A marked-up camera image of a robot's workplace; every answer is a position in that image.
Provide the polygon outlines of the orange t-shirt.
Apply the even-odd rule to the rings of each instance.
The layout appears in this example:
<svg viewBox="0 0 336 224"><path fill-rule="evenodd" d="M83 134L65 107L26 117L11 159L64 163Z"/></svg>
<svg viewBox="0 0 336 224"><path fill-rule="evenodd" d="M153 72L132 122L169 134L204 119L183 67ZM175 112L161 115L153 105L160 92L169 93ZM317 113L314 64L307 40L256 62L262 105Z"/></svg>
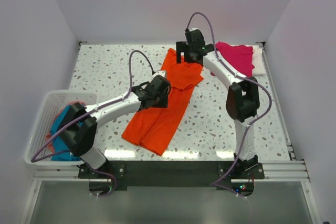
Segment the orange t-shirt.
<svg viewBox="0 0 336 224"><path fill-rule="evenodd" d="M137 112L122 133L122 138L162 155L184 116L194 88L203 81L202 69L197 63L177 63L176 51L170 48L161 67L171 84L167 108Z"/></svg>

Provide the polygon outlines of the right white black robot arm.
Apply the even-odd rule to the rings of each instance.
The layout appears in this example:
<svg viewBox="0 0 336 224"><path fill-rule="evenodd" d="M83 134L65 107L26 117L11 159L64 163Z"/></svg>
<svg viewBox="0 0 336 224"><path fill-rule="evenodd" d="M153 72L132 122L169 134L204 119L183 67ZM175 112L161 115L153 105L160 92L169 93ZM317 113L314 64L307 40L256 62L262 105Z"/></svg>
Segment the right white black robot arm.
<svg viewBox="0 0 336 224"><path fill-rule="evenodd" d="M176 62L197 63L212 72L227 88L226 111L234 120L236 150L234 173L246 178L258 164L253 120L260 107L257 80L247 78L229 64L199 29L186 29L185 41L176 42Z"/></svg>

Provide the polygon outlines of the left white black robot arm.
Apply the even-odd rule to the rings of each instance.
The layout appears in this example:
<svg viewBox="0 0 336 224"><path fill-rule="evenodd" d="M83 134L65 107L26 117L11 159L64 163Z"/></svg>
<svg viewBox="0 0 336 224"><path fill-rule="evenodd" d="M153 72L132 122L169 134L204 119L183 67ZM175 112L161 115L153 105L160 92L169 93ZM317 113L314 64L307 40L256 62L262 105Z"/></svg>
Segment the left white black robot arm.
<svg viewBox="0 0 336 224"><path fill-rule="evenodd" d="M167 108L171 84L166 72L157 71L151 81L132 87L116 98L98 104L73 104L62 119L56 133L75 157L90 166L97 178L108 174L109 165L104 154L95 147L99 127L126 114L148 108Z"/></svg>

